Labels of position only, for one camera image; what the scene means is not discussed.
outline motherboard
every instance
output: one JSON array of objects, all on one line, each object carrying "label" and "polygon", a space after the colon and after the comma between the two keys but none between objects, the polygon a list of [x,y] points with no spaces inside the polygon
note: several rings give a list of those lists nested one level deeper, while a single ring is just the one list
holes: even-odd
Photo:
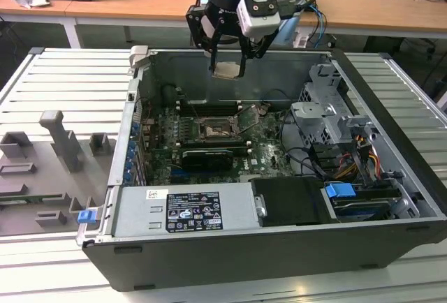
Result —
[{"label": "motherboard", "polygon": [[142,120],[151,185],[293,176],[279,141],[282,111],[261,104],[154,108]]}]

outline warning label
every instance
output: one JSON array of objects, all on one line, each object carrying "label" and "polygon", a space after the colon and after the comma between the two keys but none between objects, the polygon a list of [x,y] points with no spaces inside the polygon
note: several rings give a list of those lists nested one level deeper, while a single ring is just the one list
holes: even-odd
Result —
[{"label": "warning label", "polygon": [[169,193],[166,230],[169,233],[222,230],[219,193]]}]

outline floor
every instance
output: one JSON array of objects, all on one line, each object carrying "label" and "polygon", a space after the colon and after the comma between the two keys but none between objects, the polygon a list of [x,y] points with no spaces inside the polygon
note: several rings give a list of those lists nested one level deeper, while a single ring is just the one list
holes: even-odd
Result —
[{"label": "floor", "polygon": [[[4,27],[0,35],[0,85],[3,86],[14,70],[26,56],[31,47],[69,47],[65,31],[58,24],[12,23],[12,30]],[[188,47],[189,30],[174,28],[144,28],[132,27],[134,41],[126,43],[124,30],[121,27],[104,27],[96,25],[80,26],[80,34],[85,47],[88,48],[130,48],[132,45],[149,45],[152,47]],[[336,47],[345,52],[362,52],[367,37],[364,36],[335,36]],[[393,55],[395,61],[413,78],[421,84],[433,65],[447,50],[447,40],[434,40],[435,53],[430,59],[427,48],[429,45],[419,39],[405,39],[399,52]],[[374,52],[389,52],[395,39],[382,38],[373,46]],[[447,58],[441,62],[433,72],[425,90],[431,92],[436,81],[447,73]]]}]

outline green circuit board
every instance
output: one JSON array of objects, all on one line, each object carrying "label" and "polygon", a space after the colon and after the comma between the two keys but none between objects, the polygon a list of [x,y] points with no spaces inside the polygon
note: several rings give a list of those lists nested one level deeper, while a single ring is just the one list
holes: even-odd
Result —
[{"label": "green circuit board", "polygon": [[[250,141],[250,151],[233,158],[229,170],[218,172],[185,172],[176,160],[182,148],[179,139],[200,139],[201,131],[196,117],[181,117],[175,109],[160,109],[154,113],[154,125],[145,137],[147,181],[151,185],[204,184],[247,182],[254,177],[291,176],[290,163],[284,156],[279,139],[280,112],[258,113],[258,105],[246,105],[235,116],[200,117],[206,131],[219,135],[237,129],[231,140]],[[223,125],[221,120],[228,119]]]}]

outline blue clip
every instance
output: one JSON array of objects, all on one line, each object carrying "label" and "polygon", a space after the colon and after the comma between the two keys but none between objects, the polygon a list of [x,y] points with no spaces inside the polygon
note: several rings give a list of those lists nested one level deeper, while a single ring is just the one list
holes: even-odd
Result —
[{"label": "blue clip", "polygon": [[356,191],[350,183],[331,183],[325,187],[329,198],[332,197],[355,197]]},{"label": "blue clip", "polygon": [[94,224],[96,223],[96,214],[98,210],[82,210],[78,214],[79,224]]}]

